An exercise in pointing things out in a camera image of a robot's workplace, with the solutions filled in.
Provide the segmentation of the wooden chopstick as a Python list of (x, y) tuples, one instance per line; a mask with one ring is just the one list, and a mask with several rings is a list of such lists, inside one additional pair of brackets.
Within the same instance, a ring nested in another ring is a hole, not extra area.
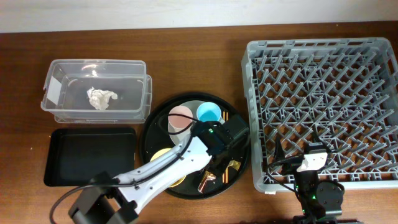
[[(222, 118), (225, 119), (226, 118), (226, 113), (224, 111), (222, 111)], [(226, 184), (228, 182), (227, 180), (227, 175), (228, 172), (224, 171), (223, 175), (222, 175), (222, 181), (224, 184)]]
[[(225, 113), (226, 113), (226, 118), (225, 118), (224, 120), (227, 121), (227, 120), (228, 120), (228, 117), (229, 117), (229, 114), (228, 114), (227, 111), (225, 111)], [(227, 176), (227, 180), (228, 180), (228, 182), (229, 182), (229, 171), (228, 171), (228, 167), (225, 169), (225, 171), (228, 172), (228, 174), (227, 174), (226, 176)]]

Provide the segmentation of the gold snack wrapper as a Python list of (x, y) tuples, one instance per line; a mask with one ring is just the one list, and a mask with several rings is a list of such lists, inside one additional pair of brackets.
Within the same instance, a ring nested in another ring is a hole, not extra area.
[[(225, 172), (222, 175), (222, 183), (223, 184), (229, 183), (229, 169), (234, 169), (234, 170), (238, 171), (240, 166), (241, 166), (240, 162), (235, 161), (235, 160), (230, 161), (228, 166), (225, 169)], [(214, 181), (215, 179), (216, 179), (216, 175), (214, 175), (211, 172), (206, 170), (205, 174), (203, 175), (203, 178), (197, 188), (199, 193), (203, 194), (206, 183), (209, 181)]]

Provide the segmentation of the pink cup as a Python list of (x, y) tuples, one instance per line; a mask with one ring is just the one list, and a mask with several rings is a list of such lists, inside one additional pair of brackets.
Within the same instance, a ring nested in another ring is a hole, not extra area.
[(168, 122), (171, 127), (171, 132), (176, 133), (186, 128), (193, 117), (192, 111), (186, 106), (176, 106), (169, 112)]

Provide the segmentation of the yellow bowl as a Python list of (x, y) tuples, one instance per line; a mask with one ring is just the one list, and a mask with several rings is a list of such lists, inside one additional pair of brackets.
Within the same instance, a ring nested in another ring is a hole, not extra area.
[[(169, 152), (171, 150), (171, 148), (163, 148), (159, 151), (157, 151), (150, 159), (150, 161), (152, 162), (153, 160), (157, 159), (158, 157), (162, 156), (163, 154), (165, 154), (166, 152)], [(185, 176), (183, 176), (181, 179), (178, 179), (178, 181), (174, 182), (172, 185), (169, 186), (169, 188), (172, 187), (176, 187), (178, 185), (180, 185), (184, 180), (185, 180)]]

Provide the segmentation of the white tissue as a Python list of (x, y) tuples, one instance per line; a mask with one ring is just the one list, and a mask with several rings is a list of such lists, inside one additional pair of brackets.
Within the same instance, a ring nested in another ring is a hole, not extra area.
[(87, 91), (89, 103), (96, 110), (106, 110), (109, 106), (109, 100), (117, 100), (118, 95), (109, 90), (96, 90), (93, 87)]

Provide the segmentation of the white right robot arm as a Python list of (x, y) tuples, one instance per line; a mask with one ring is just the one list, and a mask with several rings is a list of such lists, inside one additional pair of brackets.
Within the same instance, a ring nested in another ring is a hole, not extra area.
[(318, 136), (306, 144), (304, 153), (285, 157), (280, 138), (275, 140), (275, 165), (282, 166), (282, 175), (293, 175), (293, 191), (303, 214), (293, 217), (294, 223), (336, 223), (342, 214), (345, 188), (332, 180), (320, 180), (318, 173), (326, 166), (331, 149)]

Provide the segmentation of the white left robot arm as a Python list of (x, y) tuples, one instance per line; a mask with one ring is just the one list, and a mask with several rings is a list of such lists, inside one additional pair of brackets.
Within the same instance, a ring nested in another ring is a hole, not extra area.
[(141, 210), (178, 179), (202, 169), (222, 176), (248, 134), (238, 114), (224, 123), (196, 121), (190, 134), (152, 162), (114, 178), (105, 172), (95, 177), (68, 214), (74, 223), (135, 223)]

